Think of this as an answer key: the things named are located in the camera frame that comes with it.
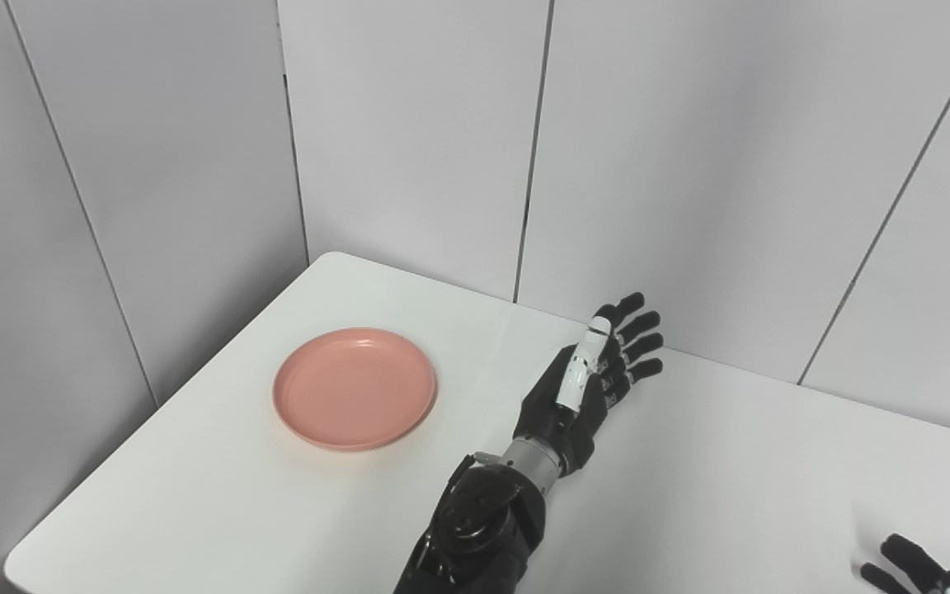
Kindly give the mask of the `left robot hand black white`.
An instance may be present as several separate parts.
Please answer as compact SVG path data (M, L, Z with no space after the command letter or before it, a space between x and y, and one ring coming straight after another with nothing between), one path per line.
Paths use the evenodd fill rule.
M609 411L663 371L660 324L641 292L597 309L578 342L559 350L524 396L514 439L549 451L559 478L583 469Z

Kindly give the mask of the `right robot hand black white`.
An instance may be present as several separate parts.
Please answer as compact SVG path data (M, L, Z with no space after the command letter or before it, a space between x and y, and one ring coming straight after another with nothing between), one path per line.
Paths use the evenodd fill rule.
M914 541L893 533L879 545L879 552L907 576L914 593L950 593L950 570ZM858 575L881 593L912 593L900 579L874 563L861 564Z

